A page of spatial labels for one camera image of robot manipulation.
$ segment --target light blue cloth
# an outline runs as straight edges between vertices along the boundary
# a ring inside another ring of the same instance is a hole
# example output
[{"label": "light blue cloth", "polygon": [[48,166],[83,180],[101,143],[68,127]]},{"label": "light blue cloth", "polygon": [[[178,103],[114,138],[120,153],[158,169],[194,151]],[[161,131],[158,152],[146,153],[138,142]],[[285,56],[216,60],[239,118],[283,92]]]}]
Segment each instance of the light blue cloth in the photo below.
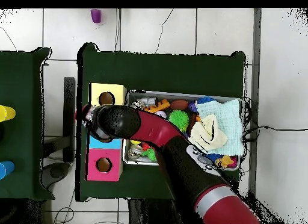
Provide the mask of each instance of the light blue cloth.
[{"label": "light blue cloth", "polygon": [[221,154],[228,156],[241,156],[244,153],[242,144],[242,123],[239,118],[238,100],[227,101],[223,104],[211,101],[196,105],[200,118],[214,114],[218,121],[218,128],[226,134],[228,140],[224,146],[208,150],[208,154]]},{"label": "light blue cloth", "polygon": [[113,139],[109,143],[102,143],[94,137],[90,136],[90,149],[121,149],[121,139]]}]

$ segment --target purple cup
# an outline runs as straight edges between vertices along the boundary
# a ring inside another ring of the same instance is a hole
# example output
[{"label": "purple cup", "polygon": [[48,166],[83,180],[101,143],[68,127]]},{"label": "purple cup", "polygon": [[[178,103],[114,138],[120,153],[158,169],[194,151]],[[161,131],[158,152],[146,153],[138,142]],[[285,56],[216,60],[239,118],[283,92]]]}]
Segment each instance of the purple cup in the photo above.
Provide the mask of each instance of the purple cup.
[{"label": "purple cup", "polygon": [[92,9],[91,10],[91,16],[92,16],[92,21],[94,23],[100,23],[100,20],[101,20],[101,17],[102,17],[100,10]]}]

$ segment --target yellow cup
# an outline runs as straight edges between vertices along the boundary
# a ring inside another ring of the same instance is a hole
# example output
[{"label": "yellow cup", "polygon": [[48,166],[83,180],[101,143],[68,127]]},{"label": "yellow cup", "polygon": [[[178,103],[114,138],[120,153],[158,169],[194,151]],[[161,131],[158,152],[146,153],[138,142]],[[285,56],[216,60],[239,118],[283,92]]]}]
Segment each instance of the yellow cup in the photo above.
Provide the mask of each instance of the yellow cup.
[{"label": "yellow cup", "polygon": [[16,112],[13,108],[0,105],[0,122],[14,119]]}]

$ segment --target white cloth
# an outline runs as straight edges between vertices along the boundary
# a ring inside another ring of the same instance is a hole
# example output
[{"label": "white cloth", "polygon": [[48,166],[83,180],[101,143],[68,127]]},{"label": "white cloth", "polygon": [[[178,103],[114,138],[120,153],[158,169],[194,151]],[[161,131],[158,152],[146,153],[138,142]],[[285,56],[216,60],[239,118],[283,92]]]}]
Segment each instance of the white cloth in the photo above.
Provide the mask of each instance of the white cloth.
[{"label": "white cloth", "polygon": [[218,122],[214,114],[207,115],[201,122],[196,122],[191,130],[188,140],[207,153],[209,150],[222,147],[227,136],[218,128]]}]

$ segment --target pink cube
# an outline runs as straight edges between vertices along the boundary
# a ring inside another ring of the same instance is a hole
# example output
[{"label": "pink cube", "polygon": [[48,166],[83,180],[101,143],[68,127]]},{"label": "pink cube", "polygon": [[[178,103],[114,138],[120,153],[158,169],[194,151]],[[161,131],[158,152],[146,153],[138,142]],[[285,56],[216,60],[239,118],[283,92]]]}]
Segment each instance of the pink cube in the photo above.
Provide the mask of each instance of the pink cube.
[{"label": "pink cube", "polygon": [[[117,182],[123,170],[121,155],[120,149],[89,149],[85,180]],[[101,158],[106,158],[111,163],[109,171],[98,170],[97,161]]]}]

